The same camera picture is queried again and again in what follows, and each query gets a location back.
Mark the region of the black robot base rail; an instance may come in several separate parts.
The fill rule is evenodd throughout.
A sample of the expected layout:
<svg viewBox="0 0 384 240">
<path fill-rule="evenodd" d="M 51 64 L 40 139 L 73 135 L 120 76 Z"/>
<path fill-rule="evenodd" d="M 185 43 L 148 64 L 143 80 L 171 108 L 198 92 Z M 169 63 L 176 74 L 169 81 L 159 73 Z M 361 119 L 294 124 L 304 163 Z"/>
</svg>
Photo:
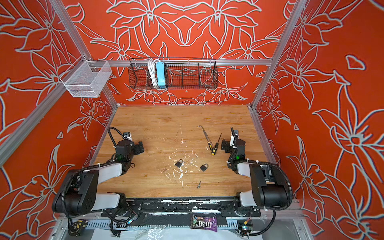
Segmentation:
<svg viewBox="0 0 384 240">
<path fill-rule="evenodd" d="M 237 220 L 261 216 L 255 207 L 242 207 L 235 197 L 131 198 L 102 217 L 126 221 L 124 227 L 188 227 L 192 216 L 215 217 L 220 227 L 235 228 Z"/>
</svg>

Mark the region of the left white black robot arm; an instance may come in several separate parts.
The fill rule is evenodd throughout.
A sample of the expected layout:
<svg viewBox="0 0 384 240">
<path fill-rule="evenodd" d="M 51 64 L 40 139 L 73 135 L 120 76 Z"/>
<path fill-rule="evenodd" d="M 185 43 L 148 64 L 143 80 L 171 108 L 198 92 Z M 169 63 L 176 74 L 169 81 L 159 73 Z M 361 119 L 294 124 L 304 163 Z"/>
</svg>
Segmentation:
<svg viewBox="0 0 384 240">
<path fill-rule="evenodd" d="M 108 128 L 108 135 L 115 153 L 103 164 L 70 170 L 53 200 L 53 212 L 74 218 L 95 211 L 117 211 L 128 207 L 125 194 L 98 193 L 98 186 L 133 168 L 133 158 L 145 152 L 144 145 L 141 141 L 135 143 L 130 132 L 122 133 L 114 127 Z"/>
</svg>

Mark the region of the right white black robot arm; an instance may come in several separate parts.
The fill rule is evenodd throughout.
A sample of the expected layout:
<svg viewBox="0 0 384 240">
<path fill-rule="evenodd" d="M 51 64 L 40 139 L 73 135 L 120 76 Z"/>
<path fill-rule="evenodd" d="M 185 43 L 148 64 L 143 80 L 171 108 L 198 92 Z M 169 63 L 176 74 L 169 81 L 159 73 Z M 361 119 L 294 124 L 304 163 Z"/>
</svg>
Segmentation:
<svg viewBox="0 0 384 240">
<path fill-rule="evenodd" d="M 222 150 L 230 154 L 227 167 L 251 181 L 249 191 L 237 193 L 238 206 L 282 211 L 292 204 L 293 188 L 286 173 L 277 164 L 246 158 L 246 142 L 239 131 L 231 128 L 231 139 L 222 140 Z"/>
</svg>

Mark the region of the dark padlock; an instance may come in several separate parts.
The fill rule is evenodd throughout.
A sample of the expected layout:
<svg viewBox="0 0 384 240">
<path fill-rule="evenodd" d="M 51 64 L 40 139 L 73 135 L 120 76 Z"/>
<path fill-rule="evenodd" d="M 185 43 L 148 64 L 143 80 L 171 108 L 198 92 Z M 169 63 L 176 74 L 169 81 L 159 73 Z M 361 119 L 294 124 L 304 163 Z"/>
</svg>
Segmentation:
<svg viewBox="0 0 384 240">
<path fill-rule="evenodd" d="M 205 172 L 209 167 L 209 164 L 203 164 L 200 166 L 201 171 Z"/>
<path fill-rule="evenodd" d="M 175 163 L 175 166 L 176 166 L 177 168 L 180 169 L 180 168 L 182 167 L 183 163 L 184 163 L 184 161 L 183 161 L 182 159 L 179 159 L 179 160 Z"/>
</svg>

